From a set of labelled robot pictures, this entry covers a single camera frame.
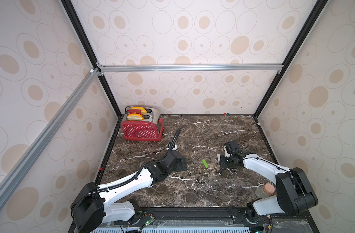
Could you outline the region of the green usb drive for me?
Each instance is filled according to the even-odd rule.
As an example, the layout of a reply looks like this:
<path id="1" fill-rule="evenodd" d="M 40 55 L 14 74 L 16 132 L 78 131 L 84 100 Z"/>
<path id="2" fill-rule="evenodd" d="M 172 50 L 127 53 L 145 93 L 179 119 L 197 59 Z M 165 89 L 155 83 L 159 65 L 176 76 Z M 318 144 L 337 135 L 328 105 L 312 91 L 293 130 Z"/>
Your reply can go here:
<path id="1" fill-rule="evenodd" d="M 207 169 L 209 168 L 209 166 L 208 166 L 207 162 L 205 161 L 205 159 L 202 160 L 202 163 L 205 166 L 205 168 L 207 168 Z"/>

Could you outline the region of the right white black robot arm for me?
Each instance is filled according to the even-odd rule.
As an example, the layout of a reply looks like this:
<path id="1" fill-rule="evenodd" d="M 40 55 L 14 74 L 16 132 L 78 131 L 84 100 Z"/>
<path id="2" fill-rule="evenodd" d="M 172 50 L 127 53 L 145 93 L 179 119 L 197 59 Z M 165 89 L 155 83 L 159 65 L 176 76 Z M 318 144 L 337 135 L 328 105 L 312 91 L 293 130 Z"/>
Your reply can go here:
<path id="1" fill-rule="evenodd" d="M 217 154 L 219 173 L 224 170 L 246 168 L 265 177 L 276 185 L 276 194 L 258 199 L 246 206 L 245 216 L 249 223 L 256 224 L 262 216 L 287 214 L 296 216 L 318 205 L 318 198 L 305 172 L 298 167 L 287 168 L 265 160 L 249 151 Z"/>

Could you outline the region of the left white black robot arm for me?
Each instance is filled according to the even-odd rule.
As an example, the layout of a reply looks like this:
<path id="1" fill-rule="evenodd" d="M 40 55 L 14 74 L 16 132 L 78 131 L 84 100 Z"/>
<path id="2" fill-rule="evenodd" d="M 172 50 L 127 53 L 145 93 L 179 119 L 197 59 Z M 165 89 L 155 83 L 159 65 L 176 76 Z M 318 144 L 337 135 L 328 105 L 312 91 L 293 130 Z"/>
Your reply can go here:
<path id="1" fill-rule="evenodd" d="M 86 184 L 71 204 L 71 216 L 78 233 L 90 233 L 103 223 L 137 223 L 142 211 L 135 201 L 118 201 L 135 191 L 164 181 L 171 173 L 187 170 L 187 159 L 175 148 L 178 128 L 163 158 L 143 164 L 140 169 L 112 183 Z"/>

